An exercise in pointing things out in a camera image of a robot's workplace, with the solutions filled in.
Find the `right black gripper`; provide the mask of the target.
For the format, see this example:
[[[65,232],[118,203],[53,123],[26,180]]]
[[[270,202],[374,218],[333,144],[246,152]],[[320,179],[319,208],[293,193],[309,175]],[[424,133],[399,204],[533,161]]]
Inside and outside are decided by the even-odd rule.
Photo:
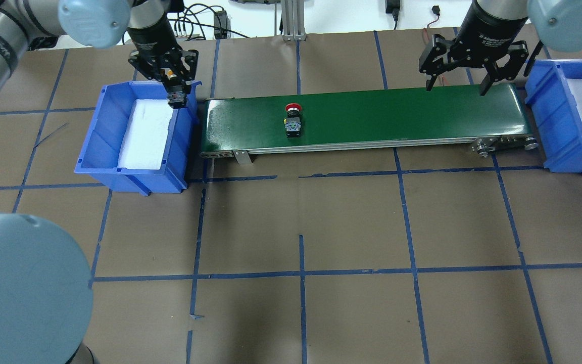
[[[526,41],[516,40],[526,21],[469,15],[454,38],[432,32],[419,57],[419,71],[426,76],[425,90],[446,86],[444,73],[459,67],[487,71],[479,85],[480,96],[499,81],[514,80],[529,55]]]

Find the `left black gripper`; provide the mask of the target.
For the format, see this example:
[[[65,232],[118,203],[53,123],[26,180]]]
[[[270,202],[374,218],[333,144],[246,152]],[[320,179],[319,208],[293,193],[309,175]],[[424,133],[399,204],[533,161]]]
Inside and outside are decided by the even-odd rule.
[[[129,64],[143,77],[162,85],[166,72],[175,71],[185,80],[182,83],[182,105],[187,106],[192,81],[196,78],[199,51],[184,50],[171,30],[130,30],[128,34],[135,46],[129,55]],[[168,105],[175,107],[176,85],[165,83],[165,90]]]

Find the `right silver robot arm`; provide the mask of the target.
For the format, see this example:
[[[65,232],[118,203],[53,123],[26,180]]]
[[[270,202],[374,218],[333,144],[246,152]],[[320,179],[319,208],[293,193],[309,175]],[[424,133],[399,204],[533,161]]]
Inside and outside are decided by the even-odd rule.
[[[473,1],[454,39],[434,34],[418,60],[426,90],[454,69],[484,69],[481,95],[494,83],[528,75],[542,48],[582,50],[582,1]]]

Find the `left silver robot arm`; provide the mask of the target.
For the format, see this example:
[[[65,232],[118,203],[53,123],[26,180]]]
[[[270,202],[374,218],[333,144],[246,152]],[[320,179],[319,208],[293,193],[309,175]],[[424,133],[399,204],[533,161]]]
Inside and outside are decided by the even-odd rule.
[[[30,42],[62,35],[58,1],[0,1],[0,90]],[[40,92],[38,111],[0,116],[0,363],[98,363],[83,343],[94,306],[95,266],[55,223],[19,214],[55,97]]]

